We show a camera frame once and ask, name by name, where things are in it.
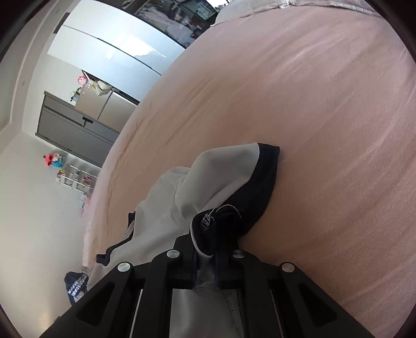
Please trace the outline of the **navy skirt with white stripes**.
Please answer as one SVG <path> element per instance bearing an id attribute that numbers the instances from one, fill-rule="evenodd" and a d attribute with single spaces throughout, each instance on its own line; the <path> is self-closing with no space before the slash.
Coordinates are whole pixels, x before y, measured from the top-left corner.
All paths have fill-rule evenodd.
<path id="1" fill-rule="evenodd" d="M 87 293 L 89 276 L 84 272 L 68 272 L 64 277 L 70 305 L 77 303 Z"/>

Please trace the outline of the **white shirt with navy trim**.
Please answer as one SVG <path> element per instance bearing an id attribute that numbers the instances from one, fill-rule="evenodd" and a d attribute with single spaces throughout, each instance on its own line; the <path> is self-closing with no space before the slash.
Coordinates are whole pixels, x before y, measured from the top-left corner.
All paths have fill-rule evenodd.
<path id="1" fill-rule="evenodd" d="M 99 255 L 95 286 L 119 263 L 150 262 L 190 235 L 197 251 L 196 285 L 173 291 L 172 337 L 242 337 L 234 291 L 217 287 L 214 258 L 234 249 L 261 218 L 274 190 L 280 149 L 252 143 L 213 148 L 190 167 L 168 170 L 135 209 L 124 239 Z"/>

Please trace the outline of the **red and blue plush toy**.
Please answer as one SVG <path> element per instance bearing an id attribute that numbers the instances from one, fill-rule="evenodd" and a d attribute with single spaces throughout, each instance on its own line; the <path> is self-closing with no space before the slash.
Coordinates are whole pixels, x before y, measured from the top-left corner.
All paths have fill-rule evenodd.
<path id="1" fill-rule="evenodd" d="M 44 155 L 43 159 L 47 166 L 62 168 L 66 161 L 66 155 L 63 153 L 49 153 Z"/>

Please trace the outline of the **grey door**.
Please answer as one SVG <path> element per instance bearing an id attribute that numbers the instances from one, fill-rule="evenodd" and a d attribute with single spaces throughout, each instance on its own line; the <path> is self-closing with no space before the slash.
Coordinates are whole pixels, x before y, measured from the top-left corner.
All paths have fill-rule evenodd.
<path id="1" fill-rule="evenodd" d="M 35 135 L 101 168 L 119 132 L 44 92 Z"/>

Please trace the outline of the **silver refrigerator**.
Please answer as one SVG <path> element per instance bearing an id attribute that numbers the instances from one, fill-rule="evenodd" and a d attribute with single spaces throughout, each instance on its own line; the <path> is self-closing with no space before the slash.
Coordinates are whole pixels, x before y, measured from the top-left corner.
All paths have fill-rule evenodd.
<path id="1" fill-rule="evenodd" d="M 85 85 L 75 108 L 111 129 L 121 132 L 136 109 L 136 105 L 116 92 L 98 96 L 95 88 Z"/>

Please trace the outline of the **pink plush toy on fridge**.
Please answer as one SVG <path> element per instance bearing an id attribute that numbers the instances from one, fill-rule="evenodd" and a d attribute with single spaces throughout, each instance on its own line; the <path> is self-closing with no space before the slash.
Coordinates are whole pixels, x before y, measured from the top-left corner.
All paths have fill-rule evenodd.
<path id="1" fill-rule="evenodd" d="M 88 78 L 85 75 L 80 75 L 77 77 L 77 83 L 79 87 L 83 88 L 88 82 Z"/>

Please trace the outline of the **white wardrobe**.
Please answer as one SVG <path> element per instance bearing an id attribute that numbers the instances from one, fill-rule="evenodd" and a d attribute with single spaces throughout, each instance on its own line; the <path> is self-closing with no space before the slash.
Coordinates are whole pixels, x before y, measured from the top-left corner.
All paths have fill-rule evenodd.
<path id="1" fill-rule="evenodd" d="M 141 101 L 184 48 L 145 21 L 100 1 L 80 1 L 48 54 Z"/>

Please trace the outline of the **dark glass wardrobe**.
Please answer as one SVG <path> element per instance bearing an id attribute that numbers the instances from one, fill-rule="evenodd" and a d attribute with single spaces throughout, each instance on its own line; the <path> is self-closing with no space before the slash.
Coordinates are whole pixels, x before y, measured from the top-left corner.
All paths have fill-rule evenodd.
<path id="1" fill-rule="evenodd" d="M 121 8 L 153 26 L 183 48 L 214 24 L 224 4 L 214 1 L 124 1 Z"/>

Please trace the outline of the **pink satin pillow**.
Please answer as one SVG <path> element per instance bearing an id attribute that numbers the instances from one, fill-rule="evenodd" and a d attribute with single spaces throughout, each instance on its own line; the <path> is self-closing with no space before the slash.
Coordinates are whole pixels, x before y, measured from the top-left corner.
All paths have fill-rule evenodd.
<path id="1" fill-rule="evenodd" d="M 320 6 L 342 8 L 356 11 L 371 16 L 379 14 L 366 1 L 361 0 L 240 0 L 232 1 L 220 10 L 214 25 L 220 25 L 228 21 L 247 18 L 257 13 L 300 6 Z"/>

